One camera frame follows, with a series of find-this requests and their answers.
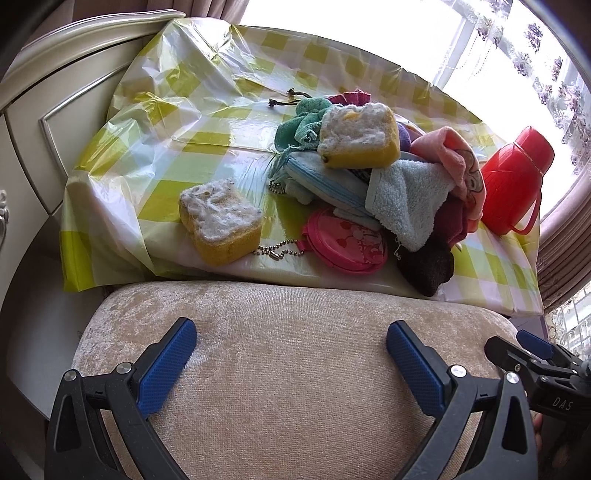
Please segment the dark brown towel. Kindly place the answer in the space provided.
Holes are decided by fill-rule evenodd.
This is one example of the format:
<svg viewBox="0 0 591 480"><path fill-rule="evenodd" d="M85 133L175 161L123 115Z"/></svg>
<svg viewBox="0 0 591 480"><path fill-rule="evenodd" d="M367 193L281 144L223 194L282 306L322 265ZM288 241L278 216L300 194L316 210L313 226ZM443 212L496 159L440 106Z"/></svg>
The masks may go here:
<svg viewBox="0 0 591 480"><path fill-rule="evenodd" d="M431 236L417 251L400 246L397 264L403 278L421 295L433 297L454 275L455 260L449 245Z"/></svg>

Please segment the purple knit glove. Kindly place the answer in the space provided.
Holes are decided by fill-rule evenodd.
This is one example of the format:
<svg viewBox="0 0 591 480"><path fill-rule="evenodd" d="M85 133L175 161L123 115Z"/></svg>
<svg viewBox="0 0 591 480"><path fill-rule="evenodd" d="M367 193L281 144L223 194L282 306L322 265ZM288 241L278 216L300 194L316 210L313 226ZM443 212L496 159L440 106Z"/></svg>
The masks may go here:
<svg viewBox="0 0 591 480"><path fill-rule="evenodd" d="M397 123L397 126L399 131L400 148L404 152L409 152L412 144L409 130L402 123Z"/></svg>

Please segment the light blue zip pouch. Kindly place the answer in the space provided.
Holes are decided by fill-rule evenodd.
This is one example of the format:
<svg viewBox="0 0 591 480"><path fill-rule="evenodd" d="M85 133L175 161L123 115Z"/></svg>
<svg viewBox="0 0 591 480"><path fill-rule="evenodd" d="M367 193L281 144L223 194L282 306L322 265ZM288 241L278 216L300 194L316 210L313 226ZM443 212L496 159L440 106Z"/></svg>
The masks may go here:
<svg viewBox="0 0 591 480"><path fill-rule="evenodd" d="M368 185L347 169L325 166L315 152L293 152L283 164L295 182L332 206L358 216L370 216L365 208Z"/></svg>

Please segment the red plastic thermos jug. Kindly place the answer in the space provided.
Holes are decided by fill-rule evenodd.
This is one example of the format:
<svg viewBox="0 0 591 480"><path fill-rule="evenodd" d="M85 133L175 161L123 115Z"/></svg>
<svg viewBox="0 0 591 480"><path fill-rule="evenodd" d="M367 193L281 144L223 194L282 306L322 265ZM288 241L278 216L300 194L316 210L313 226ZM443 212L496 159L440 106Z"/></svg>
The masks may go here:
<svg viewBox="0 0 591 480"><path fill-rule="evenodd" d="M482 221L497 236L531 232L538 220L545 174L555 158L548 140L531 126L482 167L487 190Z"/></svg>

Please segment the light blue fluffy towel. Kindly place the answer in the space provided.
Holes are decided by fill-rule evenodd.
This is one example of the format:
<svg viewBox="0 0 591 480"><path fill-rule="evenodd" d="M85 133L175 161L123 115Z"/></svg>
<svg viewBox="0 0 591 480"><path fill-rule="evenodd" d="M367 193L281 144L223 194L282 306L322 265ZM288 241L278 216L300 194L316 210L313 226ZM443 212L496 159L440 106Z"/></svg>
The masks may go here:
<svg viewBox="0 0 591 480"><path fill-rule="evenodd" d="M441 164L407 156L372 170L365 208L415 252L427 243L436 213L455 186Z"/></svg>

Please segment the pink round coin purse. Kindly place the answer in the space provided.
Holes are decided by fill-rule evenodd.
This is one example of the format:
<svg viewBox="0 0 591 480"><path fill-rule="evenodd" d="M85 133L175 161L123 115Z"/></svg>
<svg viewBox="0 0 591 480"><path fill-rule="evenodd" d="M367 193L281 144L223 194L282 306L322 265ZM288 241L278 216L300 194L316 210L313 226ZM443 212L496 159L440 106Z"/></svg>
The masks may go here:
<svg viewBox="0 0 591 480"><path fill-rule="evenodd" d="M325 265L351 275L370 275L386 264L388 246L380 230L335 216L332 210L317 210L304 224L301 253L313 252Z"/></svg>

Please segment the pink cartoon cloth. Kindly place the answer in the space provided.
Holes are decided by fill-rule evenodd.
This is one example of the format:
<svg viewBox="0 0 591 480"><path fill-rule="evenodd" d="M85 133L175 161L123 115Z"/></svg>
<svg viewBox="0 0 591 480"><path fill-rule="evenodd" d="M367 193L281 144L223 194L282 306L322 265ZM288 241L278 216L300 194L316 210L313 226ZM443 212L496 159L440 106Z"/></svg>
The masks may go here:
<svg viewBox="0 0 591 480"><path fill-rule="evenodd" d="M451 193L466 206L468 232L476 232L487 191L479 162L466 140L455 129L445 126L415 138L411 153L444 167L455 183Z"/></svg>

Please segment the yellow sponge on pile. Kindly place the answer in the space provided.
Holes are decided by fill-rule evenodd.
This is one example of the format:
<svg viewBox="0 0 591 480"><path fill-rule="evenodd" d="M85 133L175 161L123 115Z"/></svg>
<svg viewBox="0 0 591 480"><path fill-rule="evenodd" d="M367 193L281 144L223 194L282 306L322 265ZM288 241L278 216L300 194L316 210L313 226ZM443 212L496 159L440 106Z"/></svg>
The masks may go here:
<svg viewBox="0 0 591 480"><path fill-rule="evenodd" d="M322 117L318 155L332 169L389 167L401 157L393 110L383 103L332 107Z"/></svg>

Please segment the yellow sponge near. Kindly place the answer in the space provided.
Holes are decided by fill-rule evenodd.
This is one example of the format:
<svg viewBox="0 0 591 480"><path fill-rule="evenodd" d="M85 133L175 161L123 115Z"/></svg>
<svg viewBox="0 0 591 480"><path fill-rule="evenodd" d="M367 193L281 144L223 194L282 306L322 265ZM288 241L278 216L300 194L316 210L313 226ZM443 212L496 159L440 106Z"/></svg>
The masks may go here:
<svg viewBox="0 0 591 480"><path fill-rule="evenodd" d="M263 213L229 178L183 190L178 199L181 223L209 266L224 266L259 247Z"/></svg>

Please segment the teal green cloth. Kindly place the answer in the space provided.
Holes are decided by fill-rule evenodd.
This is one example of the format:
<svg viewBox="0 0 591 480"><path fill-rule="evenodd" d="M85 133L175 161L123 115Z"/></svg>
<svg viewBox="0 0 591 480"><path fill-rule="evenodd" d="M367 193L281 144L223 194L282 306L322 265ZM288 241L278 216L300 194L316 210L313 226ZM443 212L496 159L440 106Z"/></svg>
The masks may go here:
<svg viewBox="0 0 591 480"><path fill-rule="evenodd" d="M270 99L270 108L276 106L295 106L294 117L284 121L276 129L274 147L277 151L318 149L322 119L334 107L324 97L304 97L301 100L280 102Z"/></svg>

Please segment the cream cabinet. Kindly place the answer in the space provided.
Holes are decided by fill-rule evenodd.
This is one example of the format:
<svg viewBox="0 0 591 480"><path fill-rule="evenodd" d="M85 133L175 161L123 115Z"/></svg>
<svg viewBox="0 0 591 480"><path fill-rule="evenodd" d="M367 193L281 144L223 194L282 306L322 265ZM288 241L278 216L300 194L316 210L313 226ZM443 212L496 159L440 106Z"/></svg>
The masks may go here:
<svg viewBox="0 0 591 480"><path fill-rule="evenodd" d="M2 80L1 357L42 416L99 303L96 292L61 290L66 181L132 60L178 17L162 9L71 22L26 45Z"/></svg>

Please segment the green checkered plastic tablecloth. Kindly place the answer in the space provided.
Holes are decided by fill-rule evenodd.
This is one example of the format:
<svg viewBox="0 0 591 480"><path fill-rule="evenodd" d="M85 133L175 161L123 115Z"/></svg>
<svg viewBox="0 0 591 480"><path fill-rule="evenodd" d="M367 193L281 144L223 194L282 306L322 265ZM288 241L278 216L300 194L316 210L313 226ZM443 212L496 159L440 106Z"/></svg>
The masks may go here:
<svg viewBox="0 0 591 480"><path fill-rule="evenodd" d="M214 19L169 22L117 85L104 126L66 183L64 287L179 279L207 271L182 226L180 193L230 178L263 213L263 242L296 239L311 210L267 190L273 137L290 110L270 98L360 88L424 131L456 129L480 159L502 144L419 76L322 37Z"/></svg>

